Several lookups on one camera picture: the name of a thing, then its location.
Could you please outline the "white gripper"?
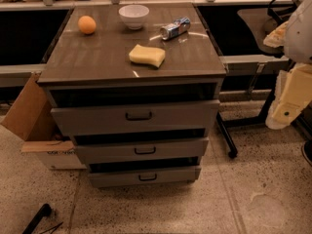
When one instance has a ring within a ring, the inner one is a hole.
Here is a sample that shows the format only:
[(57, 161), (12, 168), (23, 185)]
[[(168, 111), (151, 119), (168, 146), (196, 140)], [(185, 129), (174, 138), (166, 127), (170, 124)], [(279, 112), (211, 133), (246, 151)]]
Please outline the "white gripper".
[[(288, 23), (285, 21), (270, 32), (263, 44), (272, 48), (283, 47)], [(312, 101), (312, 65), (297, 63), (289, 72), (282, 70), (276, 80), (274, 96), (265, 125), (271, 130), (281, 130)]]

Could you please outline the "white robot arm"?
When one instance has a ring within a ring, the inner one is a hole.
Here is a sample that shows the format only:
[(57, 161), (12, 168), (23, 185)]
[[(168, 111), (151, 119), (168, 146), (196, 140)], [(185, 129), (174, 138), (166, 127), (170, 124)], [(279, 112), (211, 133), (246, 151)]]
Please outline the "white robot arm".
[(288, 21), (264, 38), (263, 44), (283, 47), (284, 55), (295, 62), (289, 72), (279, 73), (275, 99), (265, 120), (269, 129), (280, 130), (312, 101), (312, 0), (304, 0)]

